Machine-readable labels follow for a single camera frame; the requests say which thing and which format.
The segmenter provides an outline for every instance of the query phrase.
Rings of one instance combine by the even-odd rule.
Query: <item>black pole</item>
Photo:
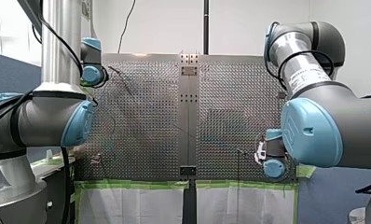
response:
[[[209,0],[204,0],[203,9],[203,54],[209,54]]]

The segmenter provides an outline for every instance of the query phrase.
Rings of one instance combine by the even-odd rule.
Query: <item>perforated metal panel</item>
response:
[[[111,79],[93,93],[99,105],[77,179],[177,180],[177,56],[105,59]]]
[[[104,66],[77,179],[178,180],[180,165],[197,164],[197,179],[268,181],[254,152],[285,100],[260,57],[105,55]]]
[[[199,66],[198,179],[267,181],[254,153],[280,128],[281,87],[259,57],[201,56]]]

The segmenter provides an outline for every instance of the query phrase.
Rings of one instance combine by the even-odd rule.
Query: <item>green tape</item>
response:
[[[187,181],[144,182],[131,180],[76,181],[79,189],[187,189]]]
[[[249,189],[280,189],[292,190],[297,184],[264,183],[237,180],[197,180],[198,189],[223,189],[229,187],[240,187]]]
[[[315,170],[316,166],[298,165],[296,167],[296,177],[311,178]]]
[[[294,224],[298,223],[298,203],[299,203],[299,185],[296,184],[294,190],[294,213],[293,213]]]
[[[76,202],[76,209],[75,209],[75,213],[76,213],[76,223],[78,224],[79,223],[79,215],[80,215],[80,198],[81,198],[81,188],[75,188],[75,202]]]

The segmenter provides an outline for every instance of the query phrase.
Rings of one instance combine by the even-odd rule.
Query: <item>vertical metal post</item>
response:
[[[183,224],[197,223],[197,128],[199,115],[199,55],[180,55],[179,135],[180,176],[189,181],[184,190]]]
[[[209,54],[209,0],[204,0],[203,8],[203,54]]]
[[[44,19],[79,56],[81,0],[42,1]],[[35,91],[83,93],[79,88],[79,71],[66,46],[46,26],[42,40],[42,83]]]

